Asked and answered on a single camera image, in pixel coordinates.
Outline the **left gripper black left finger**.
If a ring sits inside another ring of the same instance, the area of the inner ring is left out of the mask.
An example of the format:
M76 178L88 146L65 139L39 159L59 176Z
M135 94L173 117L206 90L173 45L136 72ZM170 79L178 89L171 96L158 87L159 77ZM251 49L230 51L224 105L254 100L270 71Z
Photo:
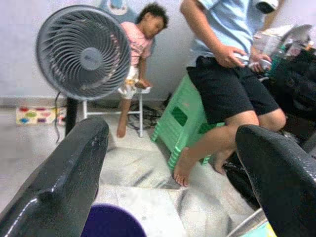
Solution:
M103 118L77 123L1 212L1 236L79 237L97 194L108 139Z

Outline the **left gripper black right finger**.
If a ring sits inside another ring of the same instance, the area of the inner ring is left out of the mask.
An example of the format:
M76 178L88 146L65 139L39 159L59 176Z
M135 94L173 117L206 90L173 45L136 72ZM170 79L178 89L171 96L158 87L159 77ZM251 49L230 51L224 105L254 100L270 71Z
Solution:
M316 235L316 160L297 143L256 125L237 129L238 158L278 237Z

